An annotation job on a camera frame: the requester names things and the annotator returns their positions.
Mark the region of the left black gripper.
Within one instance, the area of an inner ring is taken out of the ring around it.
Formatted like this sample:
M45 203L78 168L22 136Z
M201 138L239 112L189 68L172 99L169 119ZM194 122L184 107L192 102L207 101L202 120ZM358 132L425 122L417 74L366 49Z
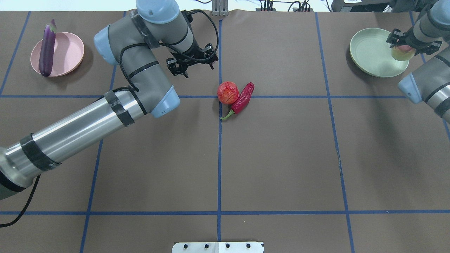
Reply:
M167 59L167 68L172 75L182 75L189 78L187 69L196 64L205 64L214 70L216 61L216 49L211 43L205 48L200 48L197 44L191 46L186 52L180 52L172 46L169 46L172 58Z

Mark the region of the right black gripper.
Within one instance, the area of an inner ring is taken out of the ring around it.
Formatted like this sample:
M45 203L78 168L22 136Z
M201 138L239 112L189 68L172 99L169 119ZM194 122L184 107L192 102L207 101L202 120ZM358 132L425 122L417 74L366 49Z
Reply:
M425 53L428 56L437 52L442 41L438 38L429 37L422 32L414 33L413 29L403 33L399 29L394 29L386 40L390 44L390 48L401 45L408 45L415 49L415 54Z

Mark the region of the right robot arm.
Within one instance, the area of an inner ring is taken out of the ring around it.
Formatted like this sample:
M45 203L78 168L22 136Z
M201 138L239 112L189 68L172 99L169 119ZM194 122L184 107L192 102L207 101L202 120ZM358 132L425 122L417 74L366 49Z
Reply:
M450 2L439 0L403 33L394 29L387 38L391 48L408 45L416 54L434 56L403 78L398 88L413 103L425 102L434 113L450 121L450 49L440 50L442 38L449 43Z

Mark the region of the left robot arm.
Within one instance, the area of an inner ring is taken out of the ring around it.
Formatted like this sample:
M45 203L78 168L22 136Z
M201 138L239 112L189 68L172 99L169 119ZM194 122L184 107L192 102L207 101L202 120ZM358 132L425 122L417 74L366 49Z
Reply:
M217 47L198 46L190 25L194 13L198 10L180 10L174 0L137 0L127 16L99 31L94 37L98 53L121 68L129 85L1 148L1 199L24 191L37 176L140 117L158 118L177 108L180 98L152 51L169 49L167 67L174 76L187 77L187 68L195 64L212 67Z

